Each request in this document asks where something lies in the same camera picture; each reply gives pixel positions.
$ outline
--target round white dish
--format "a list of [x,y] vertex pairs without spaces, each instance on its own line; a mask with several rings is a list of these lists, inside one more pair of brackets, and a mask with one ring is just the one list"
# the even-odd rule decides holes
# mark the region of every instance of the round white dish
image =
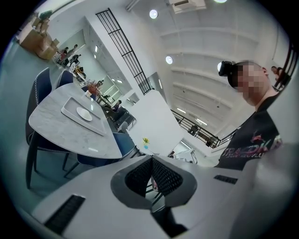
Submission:
[[83,119],[87,121],[92,121],[92,116],[90,115],[89,111],[86,109],[83,109],[81,107],[77,107],[77,113],[80,115]]

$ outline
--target stack of cardboard boxes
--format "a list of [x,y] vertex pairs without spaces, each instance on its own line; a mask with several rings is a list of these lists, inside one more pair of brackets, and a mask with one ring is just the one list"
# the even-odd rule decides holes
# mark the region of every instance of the stack of cardboard boxes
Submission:
[[49,19],[41,20],[33,16],[31,21],[24,27],[18,35],[20,45],[36,53],[41,59],[50,60],[58,51],[57,39],[52,38],[47,33]]

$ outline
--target ear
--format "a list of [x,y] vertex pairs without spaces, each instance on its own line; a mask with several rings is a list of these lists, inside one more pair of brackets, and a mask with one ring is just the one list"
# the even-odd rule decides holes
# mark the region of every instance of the ear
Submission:
[[263,69],[263,73],[265,74],[265,76],[269,76],[269,73],[268,73],[268,71],[267,71],[267,69],[266,68],[264,68],[264,67],[262,67],[262,69]]

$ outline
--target round ceiling light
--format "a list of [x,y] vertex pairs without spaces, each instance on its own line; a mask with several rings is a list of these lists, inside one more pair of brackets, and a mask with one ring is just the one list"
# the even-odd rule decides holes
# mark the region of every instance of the round ceiling light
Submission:
[[166,62],[167,62],[168,64],[172,64],[172,62],[173,62],[172,57],[171,57],[171,56],[167,56],[167,57],[166,57]]
[[220,63],[217,65],[217,69],[218,69],[218,71],[220,71],[221,64],[222,64],[222,62],[220,62]]
[[158,17],[158,12],[156,10],[151,10],[149,12],[149,16],[150,16],[150,18],[155,19]]
[[224,3],[226,2],[227,0],[214,0],[215,2],[218,2],[218,3]]

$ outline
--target rectangular tray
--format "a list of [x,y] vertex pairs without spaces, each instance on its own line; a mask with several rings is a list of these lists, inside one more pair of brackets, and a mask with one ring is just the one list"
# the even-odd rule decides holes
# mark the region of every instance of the rectangular tray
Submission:
[[[89,111],[89,113],[92,116],[92,121],[87,121],[83,119],[78,113],[77,113],[77,107],[81,107],[83,109],[86,109]],[[92,111],[87,109],[85,106],[83,106],[80,102],[78,102],[73,97],[70,97],[64,106],[61,109],[61,113],[65,116],[69,117],[73,121],[77,122],[78,124],[84,126],[85,128],[88,128],[91,131],[94,131],[97,134],[100,134],[102,136],[106,135],[106,130],[104,128],[103,120],[96,114],[94,114]]]

